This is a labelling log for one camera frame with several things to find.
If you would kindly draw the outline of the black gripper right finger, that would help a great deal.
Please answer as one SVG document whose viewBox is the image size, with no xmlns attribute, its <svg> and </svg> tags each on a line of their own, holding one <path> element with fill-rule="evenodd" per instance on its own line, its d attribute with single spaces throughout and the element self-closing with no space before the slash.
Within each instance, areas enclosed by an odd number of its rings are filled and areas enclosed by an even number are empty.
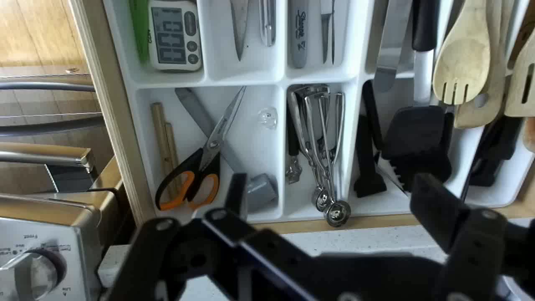
<svg viewBox="0 0 535 301">
<path fill-rule="evenodd" d="M 470 208 L 432 174 L 415 176 L 410 210 L 447 255 L 439 300 L 494 301 L 502 276 L 535 296 L 535 221 L 519 226 L 494 210 Z"/>
</svg>

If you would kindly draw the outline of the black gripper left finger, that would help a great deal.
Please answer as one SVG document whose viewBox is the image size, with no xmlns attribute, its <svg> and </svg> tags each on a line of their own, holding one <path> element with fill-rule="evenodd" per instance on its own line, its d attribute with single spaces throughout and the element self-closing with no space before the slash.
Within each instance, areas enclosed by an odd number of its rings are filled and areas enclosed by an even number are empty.
<svg viewBox="0 0 535 301">
<path fill-rule="evenodd" d="M 159 218 L 138 231 L 108 301 L 178 301 L 198 278 L 233 301 L 312 300 L 312 266 L 295 245 L 228 210 L 186 226 Z"/>
</svg>

